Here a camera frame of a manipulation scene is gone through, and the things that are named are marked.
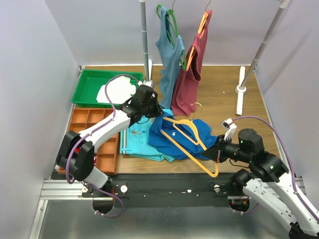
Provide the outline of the blue tank top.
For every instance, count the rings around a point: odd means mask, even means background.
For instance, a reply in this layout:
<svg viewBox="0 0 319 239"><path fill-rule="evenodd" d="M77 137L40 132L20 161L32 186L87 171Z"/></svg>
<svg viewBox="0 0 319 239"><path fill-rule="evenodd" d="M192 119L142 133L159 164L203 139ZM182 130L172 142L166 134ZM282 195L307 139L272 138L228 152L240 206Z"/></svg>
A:
<svg viewBox="0 0 319 239"><path fill-rule="evenodd" d="M174 119L174 117L168 113L164 113L162 116L154 119L149 130L149 145L175 159L187 159L188 156L163 134L163 132L165 132L193 157L206 160L207 158L201 155L204 151L201 145L195 145L193 143L197 140L191 128L185 124L177 124L177 128L175 128L172 122L164 119L165 117Z"/></svg>

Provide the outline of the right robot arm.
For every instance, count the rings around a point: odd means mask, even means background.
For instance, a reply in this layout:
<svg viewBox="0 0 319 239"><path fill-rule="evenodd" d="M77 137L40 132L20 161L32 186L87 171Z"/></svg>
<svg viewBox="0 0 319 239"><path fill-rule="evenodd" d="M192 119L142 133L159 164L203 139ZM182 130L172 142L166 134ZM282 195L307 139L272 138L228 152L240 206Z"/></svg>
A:
<svg viewBox="0 0 319 239"><path fill-rule="evenodd" d="M317 239L319 212L293 182L292 173L276 155L265 150L262 137L254 129L242 129L238 144L218 136L203 156L216 163L227 159L248 163L230 178L228 188L246 195L271 213L288 231L291 239Z"/></svg>

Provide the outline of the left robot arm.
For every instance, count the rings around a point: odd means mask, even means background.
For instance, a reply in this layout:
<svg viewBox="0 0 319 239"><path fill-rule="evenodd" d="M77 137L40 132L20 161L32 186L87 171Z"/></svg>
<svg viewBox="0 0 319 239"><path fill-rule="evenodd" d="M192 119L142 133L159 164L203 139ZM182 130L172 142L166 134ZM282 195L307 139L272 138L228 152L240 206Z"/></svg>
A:
<svg viewBox="0 0 319 239"><path fill-rule="evenodd" d="M115 134L139 122L142 117L159 117L158 94L147 85L138 86L133 97L118 105L111 115L81 133L65 134L56 157L56 164L65 170L69 184L74 181L92 185L98 196L110 193L111 178L94 165L94 155L99 147Z"/></svg>

